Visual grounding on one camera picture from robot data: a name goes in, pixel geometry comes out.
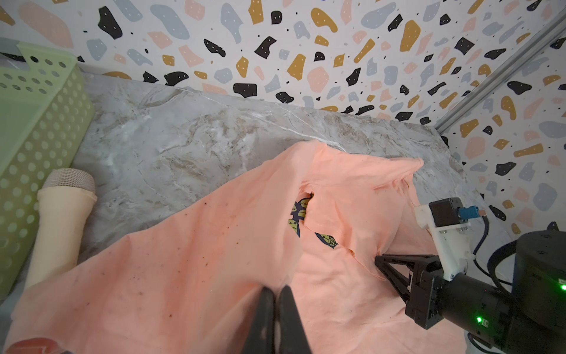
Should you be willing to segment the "pink graphic t-shirt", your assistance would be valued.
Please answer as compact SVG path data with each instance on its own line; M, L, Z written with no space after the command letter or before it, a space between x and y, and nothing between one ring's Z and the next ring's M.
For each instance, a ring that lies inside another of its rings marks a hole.
M422 329L374 264L436 251L414 216L422 165L297 143L28 288L6 349L46 338L71 353L238 353L261 290L290 286L314 353L463 353L463 330Z

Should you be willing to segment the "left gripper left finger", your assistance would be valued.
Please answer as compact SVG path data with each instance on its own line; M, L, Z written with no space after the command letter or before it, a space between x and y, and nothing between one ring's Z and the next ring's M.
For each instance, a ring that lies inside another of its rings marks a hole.
M274 292L264 287L246 337L241 354L274 354L276 298Z

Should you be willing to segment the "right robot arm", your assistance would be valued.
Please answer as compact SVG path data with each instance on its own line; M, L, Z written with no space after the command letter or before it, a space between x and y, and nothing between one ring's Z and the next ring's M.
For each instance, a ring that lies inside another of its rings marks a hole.
M504 353L565 352L565 233L542 230L496 250L487 265L514 257L511 290L465 274L445 280L437 255L382 255L374 264L428 330L447 320Z

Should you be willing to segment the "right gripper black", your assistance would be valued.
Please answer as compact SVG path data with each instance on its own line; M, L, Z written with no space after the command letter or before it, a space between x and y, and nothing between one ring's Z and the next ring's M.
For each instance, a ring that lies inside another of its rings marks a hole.
M443 320L439 292L445 280L437 255L381 255L374 264L406 303L405 314L418 326L428 330ZM394 265L409 269L410 278Z

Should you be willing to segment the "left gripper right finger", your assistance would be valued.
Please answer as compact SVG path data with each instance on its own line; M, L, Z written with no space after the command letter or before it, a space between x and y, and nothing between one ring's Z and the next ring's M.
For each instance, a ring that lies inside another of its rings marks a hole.
M304 326L290 286L276 301L276 353L311 353Z

